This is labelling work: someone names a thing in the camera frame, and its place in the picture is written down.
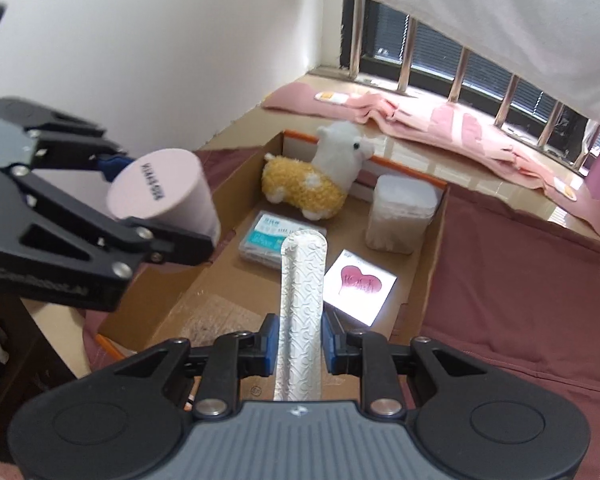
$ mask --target yellow fluffy body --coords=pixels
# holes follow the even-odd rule
[[[262,171],[262,192],[270,202],[287,202],[315,220],[336,215],[347,194],[310,163],[284,156],[270,158]]]

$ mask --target maroon cloth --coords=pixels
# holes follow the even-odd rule
[[[248,158],[254,155],[260,148],[238,148],[236,150],[199,150],[196,153],[206,181],[211,191],[215,191],[220,184],[227,180]],[[226,247],[228,242],[235,236],[229,233],[227,240],[221,240],[211,260],[214,261],[218,254]],[[105,312],[84,312],[85,321],[82,329],[82,342],[89,360],[91,371],[101,370],[112,364],[115,359],[110,356],[95,340],[98,329],[102,322],[107,319]]]
[[[600,480],[600,243],[449,185],[422,333],[572,400]]]

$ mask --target window bar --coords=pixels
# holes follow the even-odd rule
[[[600,136],[600,124],[598,124],[598,126],[596,126],[596,131],[591,136],[591,140],[589,141],[589,145],[582,147],[582,151],[580,152],[580,155],[578,155],[578,158],[573,163],[573,167],[574,167],[575,170],[578,171],[582,167],[582,165],[584,164],[584,161],[587,158],[587,155],[589,155],[589,152],[591,151],[591,149],[595,145],[595,143],[598,140],[599,136]]]
[[[409,74],[411,72],[411,63],[413,62],[413,53],[416,49],[416,31],[418,30],[418,20],[409,15],[407,20],[407,37],[404,40],[404,49],[402,52],[402,66],[400,67],[400,77],[398,78],[398,92],[405,93],[409,85]]]
[[[558,122],[558,119],[560,119],[560,116],[562,115],[563,108],[564,105],[560,101],[555,102],[554,109],[551,110],[549,118],[546,120],[546,124],[544,125],[542,133],[540,134],[540,137],[538,139],[538,148],[544,149],[544,147],[546,146],[546,142],[549,140],[549,137],[551,137],[551,134],[554,131],[555,124]]]
[[[493,121],[494,126],[497,126],[498,128],[501,128],[504,124],[504,121],[507,119],[509,107],[513,102],[513,95],[516,93],[518,81],[520,81],[520,78],[515,74],[511,74],[511,79],[509,79],[509,85],[507,86],[507,89],[504,92],[500,108],[498,108],[498,113],[496,114],[496,118]]]
[[[353,27],[351,31],[351,55],[349,58],[349,78],[356,80],[360,73],[362,56],[362,29],[365,22],[365,0],[353,0]]]
[[[449,91],[448,101],[450,103],[457,103],[460,97],[460,91],[462,89],[462,81],[464,81],[464,73],[466,72],[466,66],[469,63],[469,54],[471,51],[467,47],[462,47],[460,52],[460,60],[458,61],[458,67],[456,68],[456,76],[451,84],[451,90]]]

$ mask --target plastic case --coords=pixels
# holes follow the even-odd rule
[[[436,212],[441,193],[429,182],[381,175],[366,228],[366,244],[379,251],[411,254]]]
[[[291,233],[301,229],[314,229],[325,237],[327,235],[327,229],[324,227],[305,224],[268,211],[260,211],[249,232],[240,242],[238,251],[245,260],[258,262],[272,269],[281,269],[282,242]]]

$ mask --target stuffed animal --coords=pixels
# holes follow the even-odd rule
[[[374,146],[355,124],[345,121],[320,126],[318,149],[311,163],[267,153],[262,192],[269,202],[287,202],[308,220],[335,216]]]

